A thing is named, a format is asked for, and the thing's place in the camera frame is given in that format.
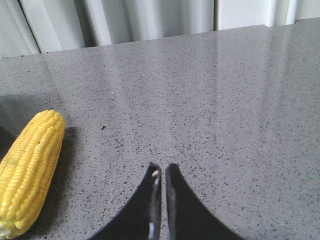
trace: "speckled quartz countertop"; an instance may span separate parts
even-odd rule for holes
[[[19,239],[89,238],[152,161],[179,164],[208,209],[247,240],[318,240],[319,26],[315,18],[1,58],[2,156],[37,112],[67,120],[43,210]]]

